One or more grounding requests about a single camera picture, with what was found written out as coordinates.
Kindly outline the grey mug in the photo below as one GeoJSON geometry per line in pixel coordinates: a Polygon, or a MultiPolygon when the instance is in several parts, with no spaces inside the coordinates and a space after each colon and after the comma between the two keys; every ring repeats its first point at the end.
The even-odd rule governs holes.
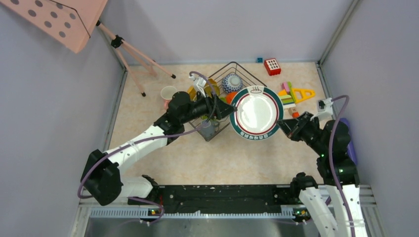
{"type": "Polygon", "coordinates": [[[220,122],[217,120],[204,120],[201,122],[200,133],[205,139],[211,138],[218,130],[220,122]]]}

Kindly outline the black wire dish rack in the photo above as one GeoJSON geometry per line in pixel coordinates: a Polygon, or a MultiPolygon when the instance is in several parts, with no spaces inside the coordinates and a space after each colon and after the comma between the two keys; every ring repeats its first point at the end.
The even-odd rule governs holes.
{"type": "MultiPolygon", "coordinates": [[[[225,91],[222,87],[223,79],[230,75],[238,76],[242,79],[242,89],[253,85],[267,87],[267,85],[263,81],[261,81],[251,72],[249,72],[241,64],[231,61],[223,67],[219,68],[214,73],[207,75],[209,79],[212,79],[215,82],[216,86],[213,85],[214,89],[216,89],[216,87],[219,88],[218,96],[223,102],[227,102],[227,97],[229,94],[229,91],[225,91]]],[[[212,140],[215,136],[217,136],[230,125],[229,117],[223,118],[221,120],[216,120],[215,118],[212,118],[210,122],[212,123],[211,128],[213,130],[210,130],[209,128],[202,128],[198,131],[198,133],[204,138],[206,142],[212,140]]]]}

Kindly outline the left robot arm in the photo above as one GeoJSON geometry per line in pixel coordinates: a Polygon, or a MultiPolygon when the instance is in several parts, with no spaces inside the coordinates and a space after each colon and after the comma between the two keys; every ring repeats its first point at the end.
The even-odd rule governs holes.
{"type": "Polygon", "coordinates": [[[210,96],[201,91],[195,101],[185,91],[177,91],[170,98],[166,112],[144,132],[122,145],[107,151],[94,150],[88,156],[78,197],[94,198],[100,205],[111,204],[120,197],[139,197],[146,204],[158,199],[158,190],[150,179],[124,179],[122,174],[149,153],[167,146],[179,136],[187,135],[184,125],[206,116],[223,119],[237,110],[225,103],[215,91],[210,96]]]}

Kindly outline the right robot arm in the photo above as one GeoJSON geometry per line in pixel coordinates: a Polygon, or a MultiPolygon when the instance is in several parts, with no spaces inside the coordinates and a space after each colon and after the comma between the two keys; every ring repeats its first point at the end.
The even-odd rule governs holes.
{"type": "Polygon", "coordinates": [[[302,203],[322,237],[366,237],[360,204],[360,179],[348,154],[351,141],[348,126],[340,119],[348,95],[318,101],[318,112],[276,122],[292,141],[303,141],[319,157],[316,164],[329,197],[323,200],[318,184],[304,172],[290,183],[290,198],[302,203]]]}

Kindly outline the blue red patterned bowl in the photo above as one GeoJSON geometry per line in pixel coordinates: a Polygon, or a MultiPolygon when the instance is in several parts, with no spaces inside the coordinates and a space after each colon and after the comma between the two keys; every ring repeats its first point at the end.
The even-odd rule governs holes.
{"type": "Polygon", "coordinates": [[[222,80],[222,88],[228,94],[239,92],[243,88],[243,80],[237,74],[229,74],[222,80]]]}

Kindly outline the yellow polka dot plate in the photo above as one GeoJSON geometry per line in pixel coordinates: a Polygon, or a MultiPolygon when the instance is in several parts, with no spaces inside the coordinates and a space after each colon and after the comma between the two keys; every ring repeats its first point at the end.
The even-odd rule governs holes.
{"type": "MultiPolygon", "coordinates": [[[[212,85],[212,87],[214,88],[215,94],[217,96],[219,96],[220,95],[220,88],[217,85],[217,83],[213,79],[209,79],[209,82],[212,85]]],[[[213,90],[212,90],[212,88],[209,86],[209,84],[207,82],[206,82],[206,84],[204,86],[204,91],[205,91],[204,93],[200,92],[201,93],[201,96],[204,96],[204,94],[205,94],[205,96],[212,98],[213,90]]],[[[194,88],[193,85],[188,88],[187,93],[189,94],[190,99],[192,101],[196,101],[198,99],[198,97],[197,97],[197,91],[195,90],[195,88],[194,88]]]]}

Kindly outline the white plate green rim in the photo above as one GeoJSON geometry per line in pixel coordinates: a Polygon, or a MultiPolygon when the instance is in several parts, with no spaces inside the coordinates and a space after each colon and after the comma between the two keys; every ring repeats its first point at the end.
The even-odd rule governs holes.
{"type": "Polygon", "coordinates": [[[253,85],[240,90],[231,105],[237,109],[229,116],[233,130],[251,141],[272,137],[279,129],[277,121],[284,118],[280,97],[266,86],[253,85]]]}

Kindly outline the orange bowl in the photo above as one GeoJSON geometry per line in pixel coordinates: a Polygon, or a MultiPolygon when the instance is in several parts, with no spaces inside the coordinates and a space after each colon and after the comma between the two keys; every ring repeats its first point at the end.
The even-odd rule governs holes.
{"type": "Polygon", "coordinates": [[[232,100],[234,99],[234,97],[235,97],[236,94],[237,94],[236,91],[233,91],[233,92],[230,92],[230,93],[227,94],[227,96],[226,96],[227,104],[231,104],[232,103],[232,100]]]}

